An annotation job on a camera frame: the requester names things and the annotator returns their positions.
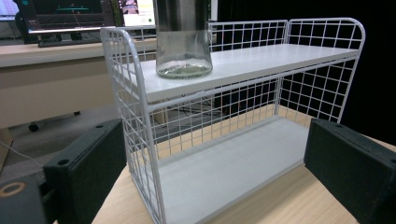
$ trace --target computer monitor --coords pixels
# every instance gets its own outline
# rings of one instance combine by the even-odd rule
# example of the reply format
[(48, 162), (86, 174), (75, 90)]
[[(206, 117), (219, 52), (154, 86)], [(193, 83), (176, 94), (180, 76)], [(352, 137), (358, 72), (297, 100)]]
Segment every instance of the computer monitor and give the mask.
[(153, 0), (117, 0), (122, 26), (155, 25)]
[(116, 26), (111, 0), (17, 0), (29, 35), (99, 31)]
[(0, 21), (14, 21), (18, 11), (18, 6), (13, 0), (0, 1)]

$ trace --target white shelf board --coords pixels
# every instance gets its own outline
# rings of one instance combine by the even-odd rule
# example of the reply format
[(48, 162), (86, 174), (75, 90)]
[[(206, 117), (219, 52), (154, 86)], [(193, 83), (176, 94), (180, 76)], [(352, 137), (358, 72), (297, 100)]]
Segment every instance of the white shelf board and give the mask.
[(206, 221), (302, 164), (307, 136), (274, 116), (159, 161), (167, 223)]
[(205, 77), (191, 79), (159, 77), (155, 71), (155, 61), (141, 62), (141, 66), (148, 101), (151, 103), (358, 54), (357, 49), (290, 44), (217, 51), (211, 53), (213, 71)]

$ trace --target table surface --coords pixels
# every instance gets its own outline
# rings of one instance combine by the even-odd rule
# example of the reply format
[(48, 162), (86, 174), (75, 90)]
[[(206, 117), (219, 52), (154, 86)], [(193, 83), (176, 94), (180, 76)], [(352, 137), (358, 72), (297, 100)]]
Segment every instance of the table surface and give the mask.
[[(396, 151), (395, 146), (375, 141)], [(153, 223), (127, 167), (93, 223)], [(358, 222), (302, 164), (228, 208), (210, 223)]]

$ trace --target wire mesh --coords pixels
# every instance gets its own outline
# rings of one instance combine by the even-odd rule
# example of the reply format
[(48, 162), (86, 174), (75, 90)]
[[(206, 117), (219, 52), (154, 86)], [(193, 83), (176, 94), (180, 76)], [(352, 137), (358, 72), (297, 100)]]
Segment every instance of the wire mesh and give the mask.
[[(273, 116), (305, 127), (342, 117), (359, 55), (149, 103), (140, 62), (155, 59), (154, 28), (104, 28), (101, 37), (128, 166), (155, 222), (166, 223), (158, 161)], [(361, 50), (365, 39), (349, 18), (211, 22), (208, 35), (212, 52), (281, 44)]]

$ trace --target clear glass jar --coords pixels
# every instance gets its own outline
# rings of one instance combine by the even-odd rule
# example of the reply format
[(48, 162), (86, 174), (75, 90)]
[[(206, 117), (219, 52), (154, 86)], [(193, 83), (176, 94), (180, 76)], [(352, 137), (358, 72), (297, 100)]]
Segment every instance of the clear glass jar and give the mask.
[(156, 72), (161, 77), (209, 74), (212, 59), (207, 32), (207, 0), (155, 0)]

